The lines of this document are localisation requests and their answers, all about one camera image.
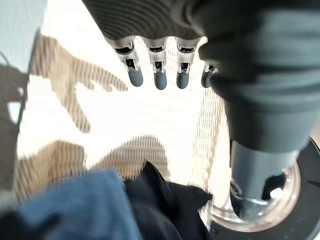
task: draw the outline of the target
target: clothing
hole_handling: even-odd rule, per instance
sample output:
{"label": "clothing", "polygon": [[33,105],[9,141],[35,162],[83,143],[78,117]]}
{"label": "clothing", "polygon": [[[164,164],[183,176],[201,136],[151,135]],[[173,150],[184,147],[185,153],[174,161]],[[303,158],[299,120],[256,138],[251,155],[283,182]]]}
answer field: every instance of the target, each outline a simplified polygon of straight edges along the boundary
{"label": "clothing", "polygon": [[211,194],[165,181],[150,162],[136,180],[125,184],[143,240],[211,239],[198,213]]}
{"label": "clothing", "polygon": [[1,240],[141,240],[115,170],[77,177],[0,219]]}

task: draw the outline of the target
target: gray rubber fingertip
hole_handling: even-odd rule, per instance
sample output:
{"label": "gray rubber fingertip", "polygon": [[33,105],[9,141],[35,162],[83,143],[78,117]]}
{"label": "gray rubber fingertip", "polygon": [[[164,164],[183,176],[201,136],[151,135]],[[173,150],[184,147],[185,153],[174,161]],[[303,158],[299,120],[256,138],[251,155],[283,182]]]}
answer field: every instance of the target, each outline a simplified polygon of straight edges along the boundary
{"label": "gray rubber fingertip", "polygon": [[202,73],[201,85],[206,89],[211,87],[211,84],[210,84],[210,77],[211,76],[212,76],[212,74],[210,72],[203,71],[203,73]]}
{"label": "gray rubber fingertip", "polygon": [[180,89],[185,89],[189,83],[189,73],[178,73],[176,76],[176,85]]}
{"label": "gray rubber fingertip", "polygon": [[163,90],[167,86],[167,74],[166,72],[158,71],[154,74],[154,84],[157,89]]}
{"label": "gray rubber fingertip", "polygon": [[144,78],[142,76],[141,69],[139,70],[130,69],[128,74],[129,74],[130,82],[132,83],[133,86],[140,87],[144,83]]}

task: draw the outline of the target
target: laundry basket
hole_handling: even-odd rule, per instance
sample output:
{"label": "laundry basket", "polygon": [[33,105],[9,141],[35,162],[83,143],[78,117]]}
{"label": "laundry basket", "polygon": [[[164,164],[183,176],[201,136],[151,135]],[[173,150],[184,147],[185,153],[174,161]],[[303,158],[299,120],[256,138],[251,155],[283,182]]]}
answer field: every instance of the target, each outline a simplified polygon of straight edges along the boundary
{"label": "laundry basket", "polygon": [[228,194],[220,181],[230,173],[226,116],[223,100],[201,85],[204,62],[196,52],[189,85],[178,89],[177,47],[169,37],[168,84],[160,91],[144,42],[136,37],[134,44],[139,88],[81,1],[48,1],[17,141],[19,200],[95,169],[134,179],[147,160],[168,181]]}

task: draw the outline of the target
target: black fabric cover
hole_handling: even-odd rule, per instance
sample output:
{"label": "black fabric cover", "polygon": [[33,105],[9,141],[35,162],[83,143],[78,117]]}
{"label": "black fabric cover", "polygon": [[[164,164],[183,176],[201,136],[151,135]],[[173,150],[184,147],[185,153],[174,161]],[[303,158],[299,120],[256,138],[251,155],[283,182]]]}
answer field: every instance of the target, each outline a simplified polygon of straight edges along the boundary
{"label": "black fabric cover", "polygon": [[199,187],[163,179],[150,162],[141,175],[125,182],[140,233],[144,240],[209,240],[198,209],[212,195]]}

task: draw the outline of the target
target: black cloth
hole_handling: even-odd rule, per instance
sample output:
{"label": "black cloth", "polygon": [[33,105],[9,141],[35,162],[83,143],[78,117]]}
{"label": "black cloth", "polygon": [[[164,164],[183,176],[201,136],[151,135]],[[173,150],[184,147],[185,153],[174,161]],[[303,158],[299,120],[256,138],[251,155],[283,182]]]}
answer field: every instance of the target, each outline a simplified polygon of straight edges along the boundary
{"label": "black cloth", "polygon": [[211,239],[198,213],[211,194],[165,181],[150,162],[137,179],[125,185],[143,240]]}

